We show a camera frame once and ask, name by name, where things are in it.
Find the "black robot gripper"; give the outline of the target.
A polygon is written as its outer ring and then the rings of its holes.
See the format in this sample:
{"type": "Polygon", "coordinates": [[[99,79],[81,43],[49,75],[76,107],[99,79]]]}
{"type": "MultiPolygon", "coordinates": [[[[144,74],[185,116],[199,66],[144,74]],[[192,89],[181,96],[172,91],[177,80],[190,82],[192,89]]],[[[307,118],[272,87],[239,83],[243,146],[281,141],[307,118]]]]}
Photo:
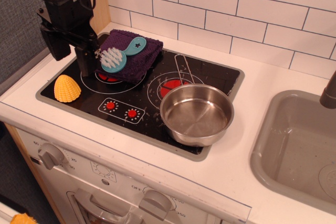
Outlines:
{"type": "Polygon", "coordinates": [[[43,0],[46,9],[38,11],[42,19],[42,37],[56,61],[71,53],[75,47],[77,63],[83,77],[90,76],[97,68],[94,51],[99,47],[96,32],[90,25],[95,1],[43,0]]]}

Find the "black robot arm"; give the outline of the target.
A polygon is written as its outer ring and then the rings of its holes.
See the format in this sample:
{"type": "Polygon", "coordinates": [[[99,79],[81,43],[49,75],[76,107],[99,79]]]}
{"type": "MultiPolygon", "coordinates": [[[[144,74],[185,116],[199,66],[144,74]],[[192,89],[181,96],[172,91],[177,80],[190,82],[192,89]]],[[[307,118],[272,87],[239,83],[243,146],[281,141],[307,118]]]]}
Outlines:
{"type": "Polygon", "coordinates": [[[98,36],[90,25],[96,0],[43,0],[45,8],[38,10],[40,31],[52,54],[61,60],[74,46],[81,74],[89,76],[97,66],[100,48],[98,36]]]}

